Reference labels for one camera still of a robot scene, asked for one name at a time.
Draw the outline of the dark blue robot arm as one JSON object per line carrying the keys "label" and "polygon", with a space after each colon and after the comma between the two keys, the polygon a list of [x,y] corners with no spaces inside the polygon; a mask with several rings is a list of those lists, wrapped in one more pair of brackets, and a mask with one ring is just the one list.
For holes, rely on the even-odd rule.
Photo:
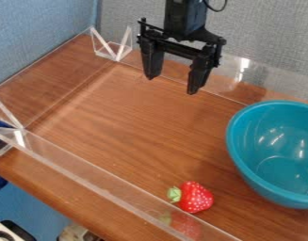
{"label": "dark blue robot arm", "polygon": [[226,40],[205,29],[209,0],[165,0],[164,27],[138,20],[137,44],[141,49],[142,72],[148,80],[161,74],[164,56],[169,53],[192,60],[186,93],[194,94],[205,85],[209,73],[220,65],[221,48]]}

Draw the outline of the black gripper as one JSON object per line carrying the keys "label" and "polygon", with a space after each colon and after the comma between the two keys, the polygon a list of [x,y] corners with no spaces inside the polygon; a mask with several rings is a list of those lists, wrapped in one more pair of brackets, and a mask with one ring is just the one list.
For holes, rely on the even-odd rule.
{"label": "black gripper", "polygon": [[164,54],[192,60],[188,73],[186,93],[194,94],[206,83],[212,67],[220,65],[226,40],[200,26],[188,35],[172,33],[140,18],[137,44],[141,47],[142,72],[148,80],[161,74]]}

